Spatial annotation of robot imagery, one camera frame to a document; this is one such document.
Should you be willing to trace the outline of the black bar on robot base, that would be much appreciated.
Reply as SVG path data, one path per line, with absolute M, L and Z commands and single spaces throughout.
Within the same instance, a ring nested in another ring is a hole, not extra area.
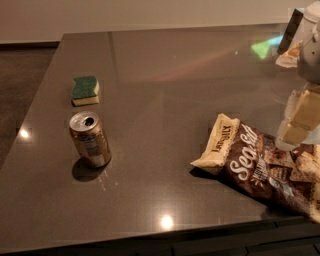
M 285 53 L 290 48 L 291 44 L 294 42 L 295 37 L 299 32 L 300 24 L 303 22 L 303 16 L 303 8 L 294 9 L 277 49 L 277 53 L 279 55 Z

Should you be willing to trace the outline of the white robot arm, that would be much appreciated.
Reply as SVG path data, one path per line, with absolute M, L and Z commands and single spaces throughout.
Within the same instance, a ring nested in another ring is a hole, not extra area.
M 288 98 L 276 147 L 291 151 L 300 144 L 319 143 L 320 125 L 320 0 L 295 9 L 278 48 L 276 64 L 296 68 L 306 81 Z

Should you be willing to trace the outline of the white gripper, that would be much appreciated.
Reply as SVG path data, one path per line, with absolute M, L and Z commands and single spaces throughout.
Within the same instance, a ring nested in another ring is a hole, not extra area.
M 281 54 L 276 64 L 284 68 L 296 68 L 302 43 L 302 40 L 296 42 Z M 302 92 L 292 92 L 275 144 L 283 151 L 291 151 L 300 144 L 320 144 L 320 84 L 307 82 Z

